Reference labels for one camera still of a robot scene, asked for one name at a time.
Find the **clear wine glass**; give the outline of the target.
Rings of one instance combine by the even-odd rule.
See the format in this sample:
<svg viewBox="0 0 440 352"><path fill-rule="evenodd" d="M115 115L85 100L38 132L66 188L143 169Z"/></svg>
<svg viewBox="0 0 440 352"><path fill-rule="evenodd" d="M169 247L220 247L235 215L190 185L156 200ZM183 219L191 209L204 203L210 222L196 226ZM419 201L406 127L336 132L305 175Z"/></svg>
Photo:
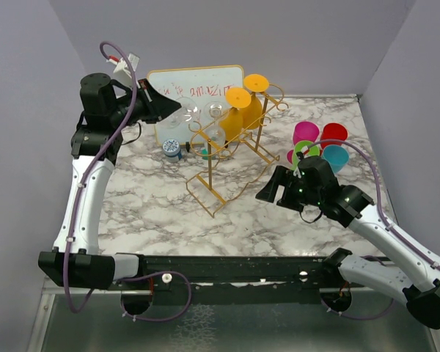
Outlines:
<svg viewBox="0 0 440 352"><path fill-rule="evenodd" d="M176 101L180 103L181 107L160 122L163 128L173 129L199 119L199 108L192 99L180 97Z"/></svg>
<svg viewBox="0 0 440 352"><path fill-rule="evenodd" d="M226 111L226 107L227 106L220 101L212 101L207 103L202 109L202 116L206 119L206 123L210 123L210 125L204 129L204 132L218 147L222 147L226 141L224 129L218 124L223 113Z"/></svg>

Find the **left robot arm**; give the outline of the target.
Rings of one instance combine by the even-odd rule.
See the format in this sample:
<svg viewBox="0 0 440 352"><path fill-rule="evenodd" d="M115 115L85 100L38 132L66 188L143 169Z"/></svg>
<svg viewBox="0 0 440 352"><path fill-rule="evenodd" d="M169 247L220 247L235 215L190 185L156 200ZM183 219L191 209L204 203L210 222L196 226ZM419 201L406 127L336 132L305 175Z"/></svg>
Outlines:
<svg viewBox="0 0 440 352"><path fill-rule="evenodd" d="M83 106L70 146L72 183L64 220L51 251L38 267L58 286L105 290L119 279L143 287L147 271L135 254L101 255L98 230L106 187L123 143L122 130L138 122L156 124L181 109L147 79L127 87L105 73L80 81Z"/></svg>

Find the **green wine glass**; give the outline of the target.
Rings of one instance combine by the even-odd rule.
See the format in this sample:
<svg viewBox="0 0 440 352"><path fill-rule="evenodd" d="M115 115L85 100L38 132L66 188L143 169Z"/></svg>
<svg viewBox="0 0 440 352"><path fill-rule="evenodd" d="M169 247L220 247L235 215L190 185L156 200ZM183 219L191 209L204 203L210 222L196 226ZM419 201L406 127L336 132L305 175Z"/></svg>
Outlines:
<svg viewBox="0 0 440 352"><path fill-rule="evenodd" d="M300 161L298 153L302 153L305 158L310 156L320 156L320 148L317 145L309 147L311 144L313 144L313 142L309 140L302 140L295 144L292 154L292 170L297 168Z"/></svg>

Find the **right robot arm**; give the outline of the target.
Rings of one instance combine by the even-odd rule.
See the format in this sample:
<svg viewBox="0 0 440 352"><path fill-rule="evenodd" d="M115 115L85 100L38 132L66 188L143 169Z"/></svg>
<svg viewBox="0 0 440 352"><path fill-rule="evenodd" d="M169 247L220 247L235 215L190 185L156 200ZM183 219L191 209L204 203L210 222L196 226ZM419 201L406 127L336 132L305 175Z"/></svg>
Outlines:
<svg viewBox="0 0 440 352"><path fill-rule="evenodd" d="M367 239L394 268L340 249L327 258L323 281L332 287L347 281L377 290L404 304L421 324L440 329L440 256L379 213L360 188L341 186L326 161L295 170L278 166L255 197L299 213L307 205L315 206L323 216Z"/></svg>

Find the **pink wine glass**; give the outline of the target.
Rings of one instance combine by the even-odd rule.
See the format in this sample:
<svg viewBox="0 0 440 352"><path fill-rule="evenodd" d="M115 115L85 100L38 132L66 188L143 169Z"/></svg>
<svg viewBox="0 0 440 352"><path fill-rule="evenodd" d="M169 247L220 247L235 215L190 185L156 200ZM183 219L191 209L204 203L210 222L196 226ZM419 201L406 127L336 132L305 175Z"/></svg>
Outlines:
<svg viewBox="0 0 440 352"><path fill-rule="evenodd" d="M310 121L298 122L293 132L293 145L301 141L315 142L320 134L319 127Z"/></svg>

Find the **teal wine glass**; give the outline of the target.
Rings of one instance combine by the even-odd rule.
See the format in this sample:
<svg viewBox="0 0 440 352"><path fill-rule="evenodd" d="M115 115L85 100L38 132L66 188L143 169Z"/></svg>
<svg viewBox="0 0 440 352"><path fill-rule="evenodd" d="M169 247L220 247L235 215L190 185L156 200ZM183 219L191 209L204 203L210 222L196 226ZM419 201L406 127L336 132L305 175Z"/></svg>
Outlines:
<svg viewBox="0 0 440 352"><path fill-rule="evenodd" d="M329 163L334 174L340 172L350 158L348 151L336 144L327 145L321 157Z"/></svg>

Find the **red wine glass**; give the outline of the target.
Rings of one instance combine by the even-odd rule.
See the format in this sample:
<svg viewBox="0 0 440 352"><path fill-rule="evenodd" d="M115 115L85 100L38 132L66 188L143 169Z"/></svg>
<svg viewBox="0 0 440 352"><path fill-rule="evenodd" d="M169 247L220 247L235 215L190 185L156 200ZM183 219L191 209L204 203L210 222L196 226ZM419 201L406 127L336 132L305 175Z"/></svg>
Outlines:
<svg viewBox="0 0 440 352"><path fill-rule="evenodd" d="M342 141L348 138L348 130L344 125L337 122L330 122L323 127L320 140L328 140L320 144L320 148L323 150L329 145L342 145Z"/></svg>

